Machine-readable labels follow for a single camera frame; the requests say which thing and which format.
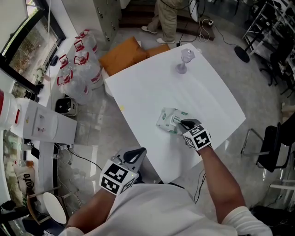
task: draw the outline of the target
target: black and white marker cube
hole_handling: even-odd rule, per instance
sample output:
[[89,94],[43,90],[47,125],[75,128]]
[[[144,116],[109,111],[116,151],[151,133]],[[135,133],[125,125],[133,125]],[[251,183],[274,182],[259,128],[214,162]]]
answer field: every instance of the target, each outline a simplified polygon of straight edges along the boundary
[[189,147],[199,151],[211,143],[209,131],[201,124],[183,134]]
[[137,173],[131,172],[121,165],[108,160],[100,174],[99,185],[112,194],[119,195],[133,185]]

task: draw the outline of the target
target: tiled floor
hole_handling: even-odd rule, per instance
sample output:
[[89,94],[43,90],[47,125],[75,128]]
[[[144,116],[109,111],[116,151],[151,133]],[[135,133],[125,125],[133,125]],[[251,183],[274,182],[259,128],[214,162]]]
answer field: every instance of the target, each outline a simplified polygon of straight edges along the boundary
[[[202,50],[204,57],[223,79],[245,113],[246,121],[216,149],[216,153],[240,184],[247,206],[252,206],[263,198],[269,184],[285,176],[289,168],[282,172],[276,170],[269,173],[264,169],[259,169],[255,165],[254,158],[241,158],[240,151],[246,132],[249,128],[255,128],[264,136],[264,130],[268,125],[276,125],[280,121],[281,102],[292,103],[294,97],[286,99],[285,96],[280,96],[280,91],[283,91],[286,85],[279,82],[278,86],[269,87],[267,85],[268,75],[259,71],[260,59],[252,56],[249,63],[242,62],[235,55],[234,47],[225,44],[218,32],[216,30],[214,32],[216,35],[214,41],[201,43],[195,40],[192,44]],[[222,31],[222,33],[227,42],[245,46],[243,40],[226,32]],[[159,32],[158,35],[150,35],[140,29],[120,29],[113,46],[130,36],[135,36],[137,40],[142,42],[142,47],[147,49],[158,45],[154,40],[161,34]],[[180,39],[180,36],[177,34],[176,41]],[[182,38],[184,41],[193,39],[195,37],[191,35],[184,35]],[[106,160],[122,147],[138,145],[116,102],[105,94],[103,87],[94,90],[94,100],[91,104],[80,107],[77,120],[74,151],[78,155],[94,161],[100,167],[103,167]],[[258,151],[260,145],[260,140],[251,137],[248,149]],[[283,163],[286,157],[286,150],[284,147],[282,149],[285,153],[281,155],[279,164]],[[63,151],[63,154],[62,161],[66,162],[69,158],[68,153]],[[184,186],[194,195],[198,185],[198,176],[202,169],[203,163],[199,163],[174,182]],[[148,160],[145,160],[142,172],[147,182],[152,183],[157,180]],[[71,191],[77,192],[82,203],[85,203],[98,191],[99,174],[100,170],[97,167],[75,156],[71,158],[71,165],[59,162],[60,179]],[[275,199],[277,193],[272,190],[269,192],[270,196],[272,194],[275,196]],[[272,202],[274,199],[269,198],[267,201]],[[67,203],[71,209],[78,208],[77,200],[74,197],[69,198]],[[215,219],[214,207],[206,183],[202,187],[197,206],[209,218]]]

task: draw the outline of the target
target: white sneaker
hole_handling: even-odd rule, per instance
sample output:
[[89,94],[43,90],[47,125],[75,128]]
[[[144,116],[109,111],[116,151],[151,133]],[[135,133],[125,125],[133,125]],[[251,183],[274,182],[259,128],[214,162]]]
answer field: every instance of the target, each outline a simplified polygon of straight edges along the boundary
[[158,33],[157,31],[156,32],[152,32],[152,31],[148,30],[147,26],[142,26],[142,30],[143,31],[146,31],[146,32],[150,32],[152,34],[157,34]]
[[162,44],[166,44],[166,43],[175,43],[175,40],[173,40],[173,41],[171,41],[171,42],[165,42],[162,38],[158,38],[158,39],[156,39],[156,41],[157,41],[158,43],[162,43]]

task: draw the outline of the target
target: black stand base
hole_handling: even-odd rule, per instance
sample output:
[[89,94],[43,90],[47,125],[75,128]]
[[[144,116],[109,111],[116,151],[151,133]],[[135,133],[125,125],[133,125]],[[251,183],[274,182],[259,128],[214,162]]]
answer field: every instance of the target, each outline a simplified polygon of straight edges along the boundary
[[238,46],[235,47],[235,53],[239,57],[239,59],[241,59],[243,62],[249,62],[250,61],[250,58],[249,58],[248,54],[241,47],[238,47]]

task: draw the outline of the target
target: brown pillow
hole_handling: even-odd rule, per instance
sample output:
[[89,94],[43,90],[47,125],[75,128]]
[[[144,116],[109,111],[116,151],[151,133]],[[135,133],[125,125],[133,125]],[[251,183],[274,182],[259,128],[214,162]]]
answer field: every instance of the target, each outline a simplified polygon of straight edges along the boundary
[[151,48],[149,50],[146,50],[147,51],[147,55],[148,57],[152,57],[154,55],[157,55],[159,53],[163,53],[163,52],[166,52],[166,51],[169,51],[170,48],[167,44],[164,44],[164,45],[161,45],[159,47],[154,47],[154,48]]
[[112,76],[146,58],[148,58],[147,52],[139,46],[135,37],[131,37],[109,51],[99,61],[108,75]]

